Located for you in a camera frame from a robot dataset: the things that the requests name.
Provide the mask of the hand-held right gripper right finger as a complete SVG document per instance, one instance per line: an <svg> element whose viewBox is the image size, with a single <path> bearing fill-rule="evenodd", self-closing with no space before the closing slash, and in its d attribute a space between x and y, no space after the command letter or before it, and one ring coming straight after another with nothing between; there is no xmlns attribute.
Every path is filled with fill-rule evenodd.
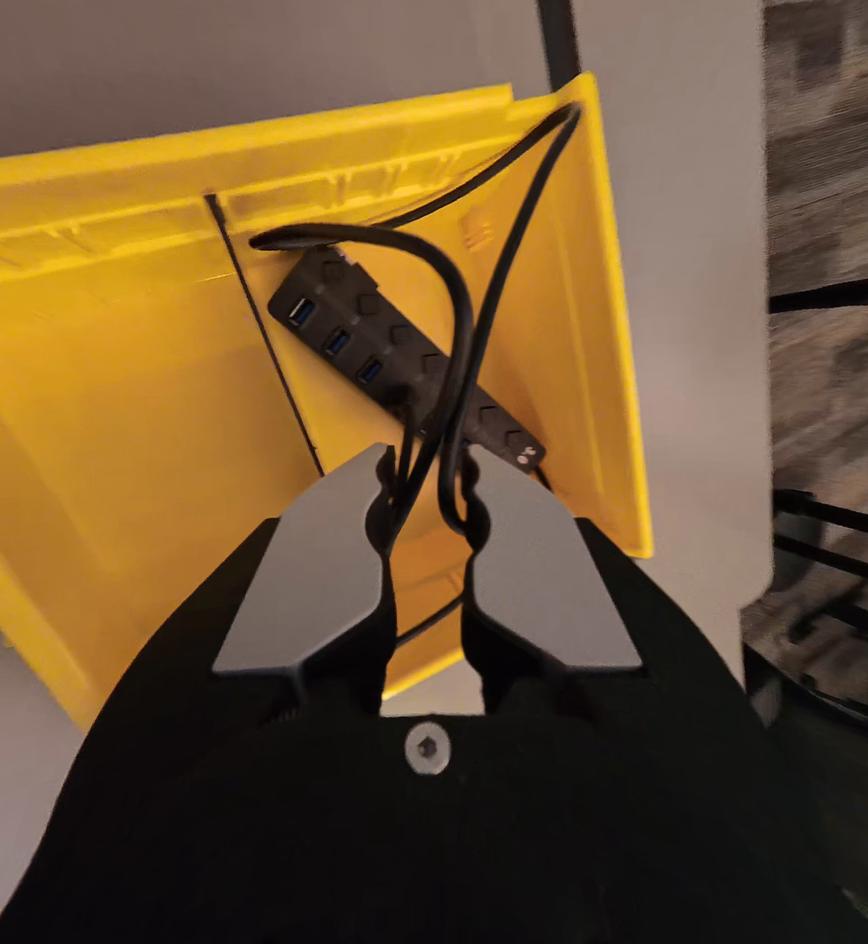
<svg viewBox="0 0 868 944"><path fill-rule="evenodd" d="M575 673L632 673L642 657L576 519L550 491L487 450L469 450L462 493L472 550L462 640L484 668L495 647Z"/></svg>

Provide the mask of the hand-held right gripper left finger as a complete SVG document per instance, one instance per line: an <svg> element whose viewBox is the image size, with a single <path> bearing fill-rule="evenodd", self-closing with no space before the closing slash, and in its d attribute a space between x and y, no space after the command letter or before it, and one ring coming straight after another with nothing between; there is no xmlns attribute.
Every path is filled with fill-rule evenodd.
<svg viewBox="0 0 868 944"><path fill-rule="evenodd" d="M213 664L215 675L303 678L341 647L393 653L390 523L396 459L377 442L279 517Z"/></svg>

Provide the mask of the yellow plastic bin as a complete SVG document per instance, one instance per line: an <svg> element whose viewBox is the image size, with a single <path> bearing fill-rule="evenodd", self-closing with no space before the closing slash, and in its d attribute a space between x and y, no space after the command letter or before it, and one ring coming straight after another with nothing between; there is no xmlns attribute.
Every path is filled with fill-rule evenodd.
<svg viewBox="0 0 868 944"><path fill-rule="evenodd" d="M265 314L287 223L418 206L582 106L480 384L576 516L654 553L598 89L509 85L0 159L0 631L87 729L144 643L266 518L401 425Z"/></svg>

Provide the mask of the black floor stand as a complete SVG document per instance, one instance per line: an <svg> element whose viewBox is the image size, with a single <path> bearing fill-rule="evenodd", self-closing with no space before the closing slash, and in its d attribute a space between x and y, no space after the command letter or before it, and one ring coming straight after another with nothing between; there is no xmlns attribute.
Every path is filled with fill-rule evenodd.
<svg viewBox="0 0 868 944"><path fill-rule="evenodd" d="M769 303L773 573L747 656L868 728L868 278Z"/></svg>

